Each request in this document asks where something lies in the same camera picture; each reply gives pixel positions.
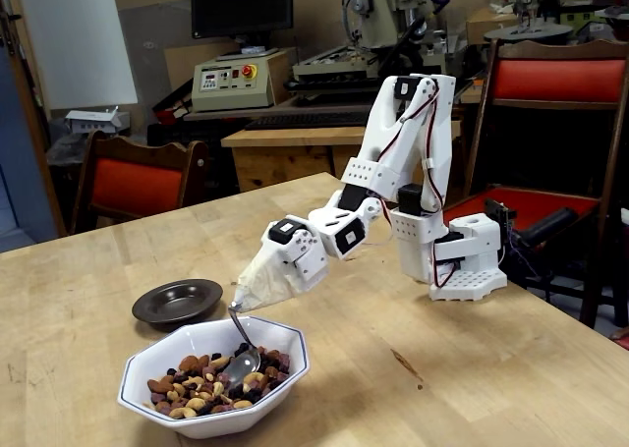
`white wall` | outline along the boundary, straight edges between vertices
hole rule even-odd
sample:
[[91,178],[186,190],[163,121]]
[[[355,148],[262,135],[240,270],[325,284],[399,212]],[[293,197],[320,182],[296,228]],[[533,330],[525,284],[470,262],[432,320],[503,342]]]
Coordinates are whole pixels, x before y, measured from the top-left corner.
[[114,0],[22,0],[50,109],[137,103]]

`black dish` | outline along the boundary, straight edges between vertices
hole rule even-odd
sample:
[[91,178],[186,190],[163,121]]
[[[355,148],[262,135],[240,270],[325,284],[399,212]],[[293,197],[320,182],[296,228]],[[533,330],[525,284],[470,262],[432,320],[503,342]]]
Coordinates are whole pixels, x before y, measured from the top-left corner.
[[220,302],[223,289],[210,280],[181,280],[142,295],[132,309],[135,318],[158,329],[201,320]]

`robotic arm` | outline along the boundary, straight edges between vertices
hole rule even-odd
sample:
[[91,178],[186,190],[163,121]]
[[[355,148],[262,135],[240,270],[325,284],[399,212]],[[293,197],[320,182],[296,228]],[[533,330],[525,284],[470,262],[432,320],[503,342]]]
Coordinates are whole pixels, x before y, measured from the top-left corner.
[[[389,77],[373,105],[358,157],[326,206],[308,219],[287,216],[262,236],[262,249],[239,279],[236,310],[278,303],[318,284],[328,259],[344,260],[384,213],[402,270],[430,284],[435,300],[478,300],[506,285],[498,269],[500,228],[484,214],[443,223],[452,159],[454,78]],[[413,185],[421,163],[422,187]],[[385,200],[397,201],[390,215]]]

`mixed nuts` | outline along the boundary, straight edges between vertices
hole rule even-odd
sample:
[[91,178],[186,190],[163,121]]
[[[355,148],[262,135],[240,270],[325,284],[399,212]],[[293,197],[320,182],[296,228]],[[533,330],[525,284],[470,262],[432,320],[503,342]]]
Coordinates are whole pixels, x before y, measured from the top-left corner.
[[243,383],[230,386],[223,370],[249,346],[240,345],[233,357],[222,354],[187,356],[179,369],[170,368],[159,380],[149,380],[151,409],[172,419],[187,419],[242,410],[253,406],[288,378],[290,357],[258,347],[261,365]]

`metal spoon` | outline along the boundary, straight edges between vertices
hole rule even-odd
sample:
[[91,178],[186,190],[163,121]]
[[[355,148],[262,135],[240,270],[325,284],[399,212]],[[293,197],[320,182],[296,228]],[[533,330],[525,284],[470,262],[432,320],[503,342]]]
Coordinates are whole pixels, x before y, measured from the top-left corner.
[[245,339],[245,342],[247,342],[247,344],[249,344],[251,347],[251,349],[243,352],[240,356],[231,361],[231,363],[227,365],[227,368],[223,370],[223,373],[225,373],[229,377],[230,384],[232,386],[236,386],[241,384],[245,376],[247,376],[249,373],[253,373],[254,371],[257,371],[259,369],[261,359],[259,356],[259,352],[257,351],[257,347],[252,344],[252,341],[249,339],[249,336],[245,332],[243,325],[238,320],[238,314],[233,304],[232,306],[227,308],[227,311],[229,312],[232,321],[234,321],[234,324],[236,324],[238,331]]

